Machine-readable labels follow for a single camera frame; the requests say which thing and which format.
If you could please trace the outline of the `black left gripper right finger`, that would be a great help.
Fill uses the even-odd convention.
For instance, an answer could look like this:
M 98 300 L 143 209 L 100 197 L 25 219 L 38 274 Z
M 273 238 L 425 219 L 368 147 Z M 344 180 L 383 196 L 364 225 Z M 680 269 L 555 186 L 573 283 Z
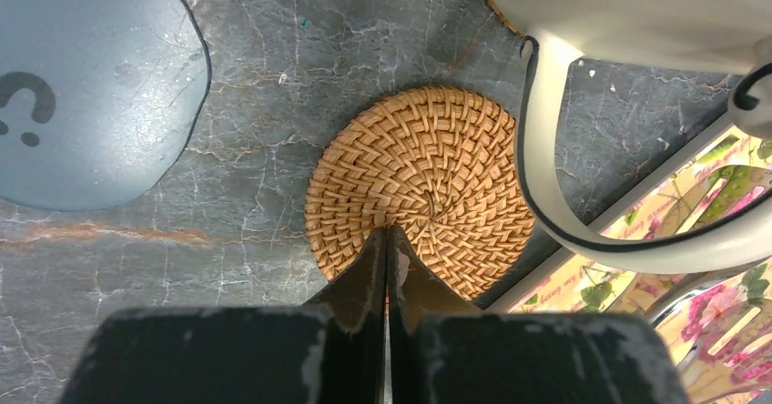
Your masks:
M 460 298 L 387 244 L 392 397 L 397 403 L 685 403 L 663 341 L 618 313 L 497 314 Z

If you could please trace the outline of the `floral rectangular tray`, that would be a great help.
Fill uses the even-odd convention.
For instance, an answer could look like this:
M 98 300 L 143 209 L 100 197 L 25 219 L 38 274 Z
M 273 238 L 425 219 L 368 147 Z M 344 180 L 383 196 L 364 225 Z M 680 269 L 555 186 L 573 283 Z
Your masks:
M 771 248 L 762 243 L 771 232 L 770 196 L 760 198 L 736 216 L 663 240 L 618 240 L 599 234 L 599 228 L 611 220 L 611 213 L 605 212 L 586 225 L 568 207 L 556 175 L 555 132 L 538 136 L 527 128 L 532 122 L 523 115 L 515 139 L 520 188 L 544 232 L 561 249 L 507 289 L 491 304 L 491 311 L 512 308 L 525 297 L 528 284 L 546 276 L 568 253 L 612 268 L 656 274 L 724 270 L 770 256 Z

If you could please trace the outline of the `blue smiley coaster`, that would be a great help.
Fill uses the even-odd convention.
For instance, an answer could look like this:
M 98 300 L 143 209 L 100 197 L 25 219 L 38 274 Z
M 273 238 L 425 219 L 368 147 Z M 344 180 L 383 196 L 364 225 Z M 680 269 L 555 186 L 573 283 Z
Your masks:
M 210 75 L 183 0 L 1 0 L 2 199 L 137 199 L 182 154 Z

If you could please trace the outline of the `silver serving tongs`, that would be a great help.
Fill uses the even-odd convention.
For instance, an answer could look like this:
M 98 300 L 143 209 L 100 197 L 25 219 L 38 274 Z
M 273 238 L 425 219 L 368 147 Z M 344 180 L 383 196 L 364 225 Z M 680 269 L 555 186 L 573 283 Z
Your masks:
M 665 213 L 655 235 L 693 231 L 733 216 L 771 189 L 763 167 L 720 167 Z M 771 387 L 771 261 L 687 274 L 647 311 L 672 342 L 682 384 L 694 403 Z

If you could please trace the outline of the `woven rattan coaster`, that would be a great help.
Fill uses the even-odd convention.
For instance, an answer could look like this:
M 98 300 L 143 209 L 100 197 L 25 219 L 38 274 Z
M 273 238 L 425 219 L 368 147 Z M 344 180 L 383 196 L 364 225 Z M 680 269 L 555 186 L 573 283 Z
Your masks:
M 494 2 L 494 0 L 485 0 L 485 2 L 493 10 L 493 13 L 496 15 L 496 17 L 504 26 L 506 26 L 517 38 L 524 39 L 523 32 L 521 32 L 514 25 L 512 25 L 512 23 L 507 19 L 507 17 L 501 11 L 499 6 Z

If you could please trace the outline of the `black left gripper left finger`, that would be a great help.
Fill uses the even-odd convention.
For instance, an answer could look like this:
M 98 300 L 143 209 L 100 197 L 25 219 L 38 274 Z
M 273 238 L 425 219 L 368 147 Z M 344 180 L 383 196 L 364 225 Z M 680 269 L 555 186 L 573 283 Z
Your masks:
M 299 306 L 129 308 L 87 342 L 64 403 L 380 403 L 388 232 Z

